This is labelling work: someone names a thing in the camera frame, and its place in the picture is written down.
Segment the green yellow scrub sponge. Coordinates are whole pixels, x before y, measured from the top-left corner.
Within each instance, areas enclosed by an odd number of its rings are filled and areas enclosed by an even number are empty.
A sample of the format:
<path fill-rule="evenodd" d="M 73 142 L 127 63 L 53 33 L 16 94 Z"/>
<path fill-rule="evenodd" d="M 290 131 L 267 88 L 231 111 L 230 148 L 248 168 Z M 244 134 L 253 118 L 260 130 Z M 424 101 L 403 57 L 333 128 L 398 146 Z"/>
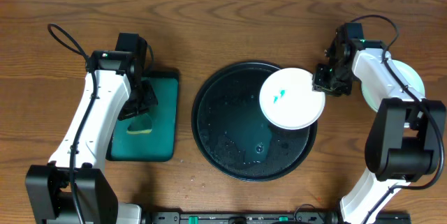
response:
<path fill-rule="evenodd" d="M 149 134 L 152 132 L 152 119 L 148 114 L 141 114 L 131 119 L 126 130 L 129 135 Z"/>

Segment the mint plate bottom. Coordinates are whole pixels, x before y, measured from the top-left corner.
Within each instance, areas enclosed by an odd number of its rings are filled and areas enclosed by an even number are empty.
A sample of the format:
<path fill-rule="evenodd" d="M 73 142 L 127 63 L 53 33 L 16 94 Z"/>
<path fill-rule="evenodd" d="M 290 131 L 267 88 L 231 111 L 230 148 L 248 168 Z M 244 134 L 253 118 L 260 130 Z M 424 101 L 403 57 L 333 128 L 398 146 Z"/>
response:
<path fill-rule="evenodd" d="M 394 65 L 397 67 L 398 71 L 403 75 L 405 80 L 420 94 L 425 95 L 425 86 L 419 74 L 404 62 L 393 60 Z M 372 95 L 370 94 L 368 88 L 362 83 L 361 84 L 362 95 L 369 105 L 369 107 L 375 112 L 378 111 L 379 104 L 373 101 Z"/>

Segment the white plate top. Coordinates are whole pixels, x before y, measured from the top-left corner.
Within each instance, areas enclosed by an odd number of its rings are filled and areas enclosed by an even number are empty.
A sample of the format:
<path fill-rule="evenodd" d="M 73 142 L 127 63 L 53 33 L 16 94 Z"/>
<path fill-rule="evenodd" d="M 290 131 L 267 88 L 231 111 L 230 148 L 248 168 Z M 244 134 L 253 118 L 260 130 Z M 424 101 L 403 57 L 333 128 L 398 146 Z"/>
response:
<path fill-rule="evenodd" d="M 314 91 L 313 75 L 301 68 L 282 68 L 263 83 L 259 103 L 265 118 L 286 130 L 315 123 L 325 107 L 325 94 Z"/>

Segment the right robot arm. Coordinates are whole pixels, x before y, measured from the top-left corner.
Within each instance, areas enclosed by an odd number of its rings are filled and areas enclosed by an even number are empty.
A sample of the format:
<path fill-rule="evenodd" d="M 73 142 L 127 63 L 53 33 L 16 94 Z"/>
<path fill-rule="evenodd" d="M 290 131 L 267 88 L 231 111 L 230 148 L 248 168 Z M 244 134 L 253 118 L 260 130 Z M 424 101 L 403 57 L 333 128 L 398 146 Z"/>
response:
<path fill-rule="evenodd" d="M 366 169 L 339 201 L 336 223 L 373 223 L 400 190 L 421 191 L 441 177 L 446 106 L 418 93 L 398 71 L 380 40 L 338 36 L 319 64 L 314 90 L 349 95 L 354 80 L 379 104 L 365 144 Z"/>

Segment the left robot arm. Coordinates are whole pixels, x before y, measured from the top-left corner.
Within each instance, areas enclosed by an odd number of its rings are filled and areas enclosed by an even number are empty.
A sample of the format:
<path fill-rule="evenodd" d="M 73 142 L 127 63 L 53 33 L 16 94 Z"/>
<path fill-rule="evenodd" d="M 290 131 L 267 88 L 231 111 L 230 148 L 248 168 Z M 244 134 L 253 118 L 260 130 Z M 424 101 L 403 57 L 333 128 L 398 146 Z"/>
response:
<path fill-rule="evenodd" d="M 117 199 L 105 178 L 116 123 L 148 111 L 142 82 L 146 50 L 95 51 L 84 92 L 62 143 L 45 165 L 32 165 L 25 186 L 37 223 L 144 223 L 137 204 Z"/>

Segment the black rectangular water tray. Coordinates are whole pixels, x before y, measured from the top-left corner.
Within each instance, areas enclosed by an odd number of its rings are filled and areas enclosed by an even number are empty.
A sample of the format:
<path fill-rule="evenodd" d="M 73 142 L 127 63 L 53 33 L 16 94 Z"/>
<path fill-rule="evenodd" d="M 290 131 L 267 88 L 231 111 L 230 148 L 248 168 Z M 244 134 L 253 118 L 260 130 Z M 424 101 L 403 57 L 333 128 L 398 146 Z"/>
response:
<path fill-rule="evenodd" d="M 148 114 L 152 119 L 152 132 L 129 135 L 126 130 L 131 119 L 117 121 L 106 158 L 110 161 L 164 162 L 173 157 L 179 75 L 172 71 L 154 71 L 149 79 L 158 99 Z"/>

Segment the black round serving tray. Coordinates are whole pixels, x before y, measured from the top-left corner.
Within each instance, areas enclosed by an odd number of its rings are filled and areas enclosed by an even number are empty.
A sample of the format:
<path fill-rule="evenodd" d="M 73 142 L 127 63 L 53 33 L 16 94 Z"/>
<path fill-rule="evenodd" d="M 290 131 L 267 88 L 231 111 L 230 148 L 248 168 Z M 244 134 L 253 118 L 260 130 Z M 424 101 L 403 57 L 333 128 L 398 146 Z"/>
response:
<path fill-rule="evenodd" d="M 261 111 L 264 81 L 280 66 L 243 61 L 218 70 L 200 88 L 191 113 L 194 139 L 216 169 L 243 181 L 271 181 L 299 166 L 315 142 L 317 125 L 286 130 Z"/>

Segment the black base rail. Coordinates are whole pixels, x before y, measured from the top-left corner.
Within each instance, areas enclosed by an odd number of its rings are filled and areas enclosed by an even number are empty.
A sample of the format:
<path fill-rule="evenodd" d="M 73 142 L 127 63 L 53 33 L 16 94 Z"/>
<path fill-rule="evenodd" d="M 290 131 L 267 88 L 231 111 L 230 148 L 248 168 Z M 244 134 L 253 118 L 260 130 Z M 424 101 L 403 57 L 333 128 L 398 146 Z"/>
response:
<path fill-rule="evenodd" d="M 181 214 L 154 212 L 146 220 L 153 224 L 268 224 L 268 223 L 325 223 L 325 214 L 301 211 L 294 214 Z"/>

